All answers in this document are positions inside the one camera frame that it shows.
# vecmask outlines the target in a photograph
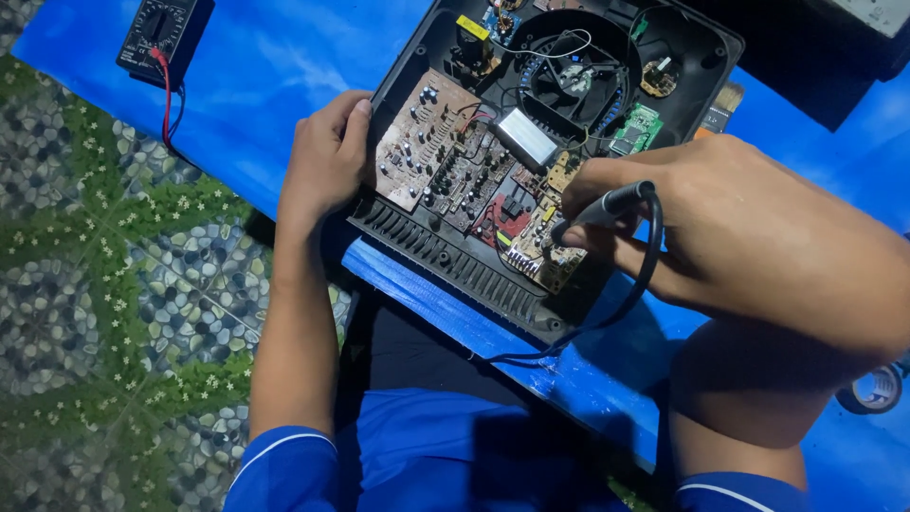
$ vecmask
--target blue shirt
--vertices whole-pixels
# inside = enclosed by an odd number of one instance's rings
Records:
[[[348,465],[359,467],[340,464],[316,430],[275,428],[247,448],[224,510],[628,510],[527,420],[519,407],[465,394],[367,392],[357,421],[359,465]],[[339,492],[351,471],[362,472],[359,489]],[[809,510],[795,487],[736,473],[691,477],[676,500],[686,512]]]

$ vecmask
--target blue sleeve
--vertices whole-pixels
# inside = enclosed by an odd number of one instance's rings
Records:
[[[786,482],[746,473],[705,473],[676,491],[680,512],[809,512],[809,496]]]
[[[334,512],[338,452],[305,426],[273,428],[253,440],[227,492],[224,512]]]

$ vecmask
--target blue circuit board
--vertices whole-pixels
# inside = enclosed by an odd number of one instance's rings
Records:
[[[515,37],[515,31],[518,30],[518,25],[521,23],[521,18],[510,13],[509,11],[502,9],[502,17],[508,17],[512,20],[512,29],[509,32],[509,35],[504,37],[500,41],[500,31],[498,30],[497,24],[500,19],[500,10],[498,8],[490,7],[487,9],[486,14],[483,15],[483,27],[490,31],[490,39],[496,41],[497,43],[508,46],[511,43],[513,37]]]

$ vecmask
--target blue tarp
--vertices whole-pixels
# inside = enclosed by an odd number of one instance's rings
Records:
[[[187,73],[187,111],[176,145],[274,218],[296,120],[344,89],[375,87],[429,3],[218,0]],[[14,54],[116,118],[156,134],[162,91],[130,79],[114,64],[138,4],[49,1]],[[746,86],[747,94],[731,133],[892,229],[910,230],[910,72],[876,84],[834,134],[743,71],[733,79]],[[374,242],[356,240],[342,249],[344,264],[357,275],[476,353],[533,350],[463,295]],[[607,286],[592,321],[621,299],[611,293],[623,286],[621,279]],[[656,457],[658,411],[640,391],[666,375],[675,347],[703,321],[700,314],[647,295],[620,325],[590,333],[543,367],[500,368],[592,428],[630,445],[648,465]],[[803,444],[817,509],[910,506],[908,425],[910,399],[884,415],[853,415],[832,401]]]

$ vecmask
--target human hand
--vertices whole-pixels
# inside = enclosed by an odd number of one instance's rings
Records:
[[[369,96],[368,91],[346,91],[298,121],[278,201],[282,240],[307,237],[357,191],[367,157]]]
[[[651,179],[667,252],[649,289],[707,314],[750,317],[895,357],[910,339],[910,245],[885,225],[730,136],[593,159],[562,196],[572,220],[610,189]],[[563,242],[635,276],[646,244],[593,226]]]

